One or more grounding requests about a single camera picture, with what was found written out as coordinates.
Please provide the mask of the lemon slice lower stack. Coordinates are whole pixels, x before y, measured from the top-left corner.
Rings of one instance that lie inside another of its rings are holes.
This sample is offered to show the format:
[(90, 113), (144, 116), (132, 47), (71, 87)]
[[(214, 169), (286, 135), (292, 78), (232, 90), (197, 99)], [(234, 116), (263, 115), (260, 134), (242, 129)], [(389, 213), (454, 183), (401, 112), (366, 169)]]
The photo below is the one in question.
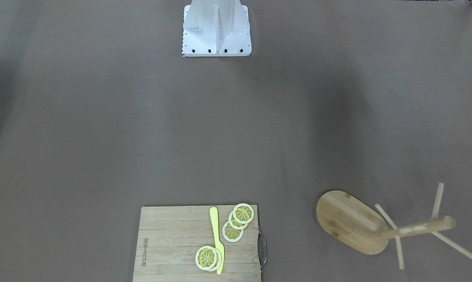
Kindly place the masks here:
[(222, 236), (228, 242), (237, 242), (239, 241), (244, 234), (244, 229), (236, 229), (230, 225), (230, 222), (227, 221), (222, 227)]

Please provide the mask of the wooden cutting board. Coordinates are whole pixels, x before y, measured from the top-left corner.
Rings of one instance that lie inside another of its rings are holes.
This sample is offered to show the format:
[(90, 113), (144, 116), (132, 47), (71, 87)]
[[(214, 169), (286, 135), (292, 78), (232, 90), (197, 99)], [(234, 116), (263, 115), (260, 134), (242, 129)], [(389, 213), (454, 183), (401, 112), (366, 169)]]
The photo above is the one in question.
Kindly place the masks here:
[(260, 282), (265, 240), (259, 210), (236, 242), (227, 241), (224, 225), (235, 205), (218, 205), (219, 238), (225, 247), (222, 271), (200, 269), (195, 262), (202, 246), (216, 247), (211, 206), (145, 206), (138, 225), (134, 282)]

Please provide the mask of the lemon slice middle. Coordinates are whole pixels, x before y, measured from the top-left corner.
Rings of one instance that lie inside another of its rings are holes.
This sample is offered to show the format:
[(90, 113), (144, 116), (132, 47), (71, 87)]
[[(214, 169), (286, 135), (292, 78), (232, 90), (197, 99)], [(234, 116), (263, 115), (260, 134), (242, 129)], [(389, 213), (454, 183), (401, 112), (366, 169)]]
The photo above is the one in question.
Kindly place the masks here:
[(229, 225), (230, 225), (232, 228), (237, 229), (237, 230), (242, 230), (242, 229), (246, 228), (247, 225), (248, 225), (248, 223), (240, 223), (240, 222), (238, 222), (238, 221), (236, 220), (236, 218), (234, 217), (234, 213), (233, 213), (233, 212), (231, 212), (231, 213), (229, 214), (229, 220), (228, 220), (228, 222), (229, 222)]

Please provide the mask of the lemon slice near knife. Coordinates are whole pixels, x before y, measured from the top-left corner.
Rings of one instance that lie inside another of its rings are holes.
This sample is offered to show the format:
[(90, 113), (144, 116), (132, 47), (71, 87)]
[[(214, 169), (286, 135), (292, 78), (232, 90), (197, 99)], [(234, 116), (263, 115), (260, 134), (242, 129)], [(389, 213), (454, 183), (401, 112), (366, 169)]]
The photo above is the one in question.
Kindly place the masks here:
[(204, 245), (197, 250), (195, 264), (202, 271), (216, 271), (222, 264), (222, 253), (209, 245)]

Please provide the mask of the yellow plastic knife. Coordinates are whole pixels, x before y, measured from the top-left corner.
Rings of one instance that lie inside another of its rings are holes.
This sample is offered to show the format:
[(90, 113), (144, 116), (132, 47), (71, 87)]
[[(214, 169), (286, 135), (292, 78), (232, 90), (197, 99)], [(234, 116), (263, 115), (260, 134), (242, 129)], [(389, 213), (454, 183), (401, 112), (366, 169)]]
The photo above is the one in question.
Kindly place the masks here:
[(220, 265), (216, 269), (217, 275), (222, 274), (224, 262), (225, 262), (225, 247), (220, 241), (220, 220), (219, 220), (219, 214), (218, 214), (218, 208), (216, 206), (213, 206), (209, 209), (209, 214), (210, 214), (210, 219), (211, 219), (211, 225), (213, 229), (213, 237), (214, 237), (214, 243), (216, 249), (220, 252)]

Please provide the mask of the white pedestal column base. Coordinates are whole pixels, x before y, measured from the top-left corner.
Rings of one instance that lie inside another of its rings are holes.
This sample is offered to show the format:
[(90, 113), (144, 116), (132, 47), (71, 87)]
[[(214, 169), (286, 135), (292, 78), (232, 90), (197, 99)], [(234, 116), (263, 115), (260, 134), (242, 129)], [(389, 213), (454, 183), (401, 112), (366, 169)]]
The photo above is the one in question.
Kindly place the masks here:
[(252, 53), (249, 9), (239, 0), (193, 0), (184, 7), (181, 54), (236, 57)]

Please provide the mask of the wooden cup storage rack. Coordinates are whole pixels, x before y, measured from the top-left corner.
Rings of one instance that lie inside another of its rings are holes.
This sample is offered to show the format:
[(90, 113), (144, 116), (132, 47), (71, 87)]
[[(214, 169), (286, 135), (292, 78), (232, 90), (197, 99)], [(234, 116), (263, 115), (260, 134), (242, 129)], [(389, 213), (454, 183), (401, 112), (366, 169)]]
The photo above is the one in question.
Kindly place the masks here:
[(401, 239), (428, 233), (472, 259), (472, 252), (442, 234), (442, 231), (456, 227), (452, 216), (438, 216), (443, 191), (444, 184), (439, 183), (431, 219), (406, 226), (397, 226), (379, 204), (372, 209), (341, 190), (331, 190), (320, 196), (316, 218), (327, 234), (364, 255), (381, 253), (393, 239), (400, 269), (405, 268)]

